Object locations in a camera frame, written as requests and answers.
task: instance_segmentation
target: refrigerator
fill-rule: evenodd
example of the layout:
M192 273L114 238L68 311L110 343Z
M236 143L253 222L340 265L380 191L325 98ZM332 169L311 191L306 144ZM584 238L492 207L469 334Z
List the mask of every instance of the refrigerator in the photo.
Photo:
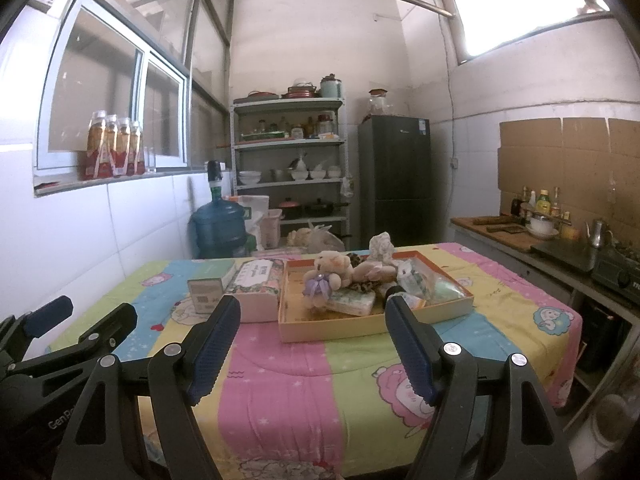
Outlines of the refrigerator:
M358 127L358 156L360 246L384 231L395 247L433 242L429 121L371 116Z

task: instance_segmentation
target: purple bow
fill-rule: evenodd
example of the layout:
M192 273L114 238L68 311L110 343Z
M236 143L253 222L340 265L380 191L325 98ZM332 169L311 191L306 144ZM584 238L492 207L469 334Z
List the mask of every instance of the purple bow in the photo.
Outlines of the purple bow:
M324 274L317 274L313 278L306 280L305 290L302 291L302 294L310 298L314 297L316 294L322 294L325 300L328 301L329 296L331 296L329 278Z

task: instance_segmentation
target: stove knob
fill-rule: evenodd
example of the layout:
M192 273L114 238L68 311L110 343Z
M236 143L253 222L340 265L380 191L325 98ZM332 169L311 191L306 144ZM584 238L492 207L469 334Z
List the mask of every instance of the stove knob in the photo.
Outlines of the stove knob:
M625 288L629 283L631 283L631 277L626 270L620 270L618 273L618 285L620 288Z

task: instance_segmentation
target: blue gripper pad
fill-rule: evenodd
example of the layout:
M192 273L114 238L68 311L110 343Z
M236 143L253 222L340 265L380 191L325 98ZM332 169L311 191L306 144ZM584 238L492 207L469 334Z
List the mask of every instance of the blue gripper pad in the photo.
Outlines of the blue gripper pad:
M440 397L434 380L440 378L440 336L431 325L418 322L400 296L386 302L385 322L414 392L433 406Z
M73 311L74 305L71 300L66 296L60 296L27 315L22 327L24 335L41 337L71 316Z
M184 357L184 370L191 380L186 391L191 406L211 393L239 327L240 303L233 296L223 296L209 319L191 329L197 332Z

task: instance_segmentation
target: white wall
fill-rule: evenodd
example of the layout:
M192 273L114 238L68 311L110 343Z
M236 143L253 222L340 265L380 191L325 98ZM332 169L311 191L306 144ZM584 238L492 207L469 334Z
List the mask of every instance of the white wall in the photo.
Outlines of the white wall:
M498 213L500 122L571 116L640 120L638 60L613 19L544 32L458 66L445 18L439 23L427 10L402 2L398 7L411 75L410 113L431 120L441 239L452 237L450 217ZM457 170L449 167L447 53Z
M117 182L36 198L33 147L58 22L26 7L0 44L0 320L60 294L75 319L146 262L190 258L186 225L206 174ZM35 340L30 356L64 330Z
M409 70L395 1L235 1L232 98L252 90L284 93L300 77L319 85L331 72L344 85L350 167L357 176L355 134L367 112L369 90L388 89L398 113L408 113L404 90ZM357 200L356 182L353 203ZM352 207L351 218L351 231L357 235L357 207Z

